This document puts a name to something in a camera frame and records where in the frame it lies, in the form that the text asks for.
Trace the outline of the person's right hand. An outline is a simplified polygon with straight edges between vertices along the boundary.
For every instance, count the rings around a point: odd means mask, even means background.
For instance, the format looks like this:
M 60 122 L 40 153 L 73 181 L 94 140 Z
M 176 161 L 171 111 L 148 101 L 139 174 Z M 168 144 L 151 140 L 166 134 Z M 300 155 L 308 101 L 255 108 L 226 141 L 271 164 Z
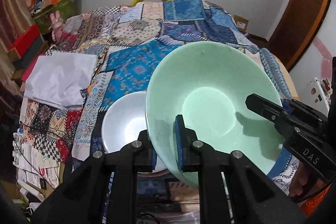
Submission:
M 310 176 L 312 173 L 310 172 L 310 169 L 307 168 L 302 162 L 299 163 L 298 169 L 290 183 L 289 187 L 289 196 L 299 196 L 303 192 L 303 186 L 306 185 L 309 181 Z M 310 189 L 310 191 L 306 194 L 306 196 L 309 196 L 311 194 L 314 194 L 315 192 L 318 192 L 320 189 L 322 189 L 326 183 L 324 183 L 322 180 L 318 179 L 314 186 Z

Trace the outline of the orange jacket forearm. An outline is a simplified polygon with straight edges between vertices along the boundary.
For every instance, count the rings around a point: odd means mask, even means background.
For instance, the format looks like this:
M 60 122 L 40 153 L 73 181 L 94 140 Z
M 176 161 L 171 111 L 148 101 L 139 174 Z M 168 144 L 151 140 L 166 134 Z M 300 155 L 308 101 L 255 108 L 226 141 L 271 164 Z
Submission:
M 325 195 L 329 190 L 329 186 L 325 188 L 320 193 L 316 194 L 314 197 L 307 199 L 301 206 L 300 209 L 304 212 L 306 217 L 309 217 L 321 203 Z

